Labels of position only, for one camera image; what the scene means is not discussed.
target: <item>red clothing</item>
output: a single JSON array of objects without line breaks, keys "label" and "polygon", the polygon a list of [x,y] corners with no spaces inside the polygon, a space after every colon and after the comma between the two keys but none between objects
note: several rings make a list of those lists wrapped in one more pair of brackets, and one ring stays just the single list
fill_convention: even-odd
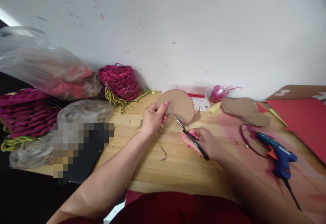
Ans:
[{"label": "red clothing", "polygon": [[[138,199],[129,201],[110,224],[116,223],[263,223],[249,215],[236,203],[215,196],[189,195],[179,192],[138,194]],[[72,218],[61,224],[95,224],[98,222]]]}]

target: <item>pink plastic cup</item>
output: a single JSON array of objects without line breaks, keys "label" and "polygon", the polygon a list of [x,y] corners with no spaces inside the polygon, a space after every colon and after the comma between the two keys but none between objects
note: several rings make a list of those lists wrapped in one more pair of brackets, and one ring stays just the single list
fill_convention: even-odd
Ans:
[{"label": "pink plastic cup", "polygon": [[229,90],[224,86],[214,86],[212,94],[210,96],[210,101],[217,103],[228,94],[229,94]]}]

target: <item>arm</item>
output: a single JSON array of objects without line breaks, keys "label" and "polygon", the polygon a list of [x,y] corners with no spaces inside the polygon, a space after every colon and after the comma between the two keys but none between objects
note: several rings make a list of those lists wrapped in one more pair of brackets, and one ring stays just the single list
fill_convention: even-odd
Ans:
[{"label": "arm", "polygon": [[[313,223],[275,189],[263,182],[239,159],[227,151],[215,137],[204,128],[189,131],[200,143],[211,160],[218,162],[230,183],[249,211],[266,223]],[[201,157],[201,153],[186,134],[182,140]]]},{"label": "arm", "polygon": [[165,123],[167,105],[165,102],[158,110],[155,104],[147,107],[141,130],[83,182],[55,212],[48,224],[57,224],[72,217],[102,221],[127,189],[146,148],[161,123]]}]

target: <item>blue glue gun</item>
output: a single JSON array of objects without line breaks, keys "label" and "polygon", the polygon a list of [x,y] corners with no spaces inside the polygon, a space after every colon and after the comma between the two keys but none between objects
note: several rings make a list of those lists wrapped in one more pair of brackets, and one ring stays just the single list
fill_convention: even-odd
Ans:
[{"label": "blue glue gun", "polygon": [[292,152],[287,151],[285,147],[267,135],[258,132],[255,129],[253,129],[253,131],[257,134],[256,137],[259,141],[268,146],[271,150],[267,154],[275,159],[275,169],[273,170],[274,175],[281,179],[290,179],[291,171],[289,162],[297,161],[297,156]]}]

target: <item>white wall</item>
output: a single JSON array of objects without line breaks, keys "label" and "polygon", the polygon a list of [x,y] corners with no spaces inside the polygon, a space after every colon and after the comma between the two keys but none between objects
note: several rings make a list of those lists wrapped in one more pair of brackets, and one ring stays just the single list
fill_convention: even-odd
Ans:
[{"label": "white wall", "polygon": [[225,84],[263,100],[288,84],[326,85],[326,0],[0,0],[0,14],[94,69],[131,65],[156,90]]}]

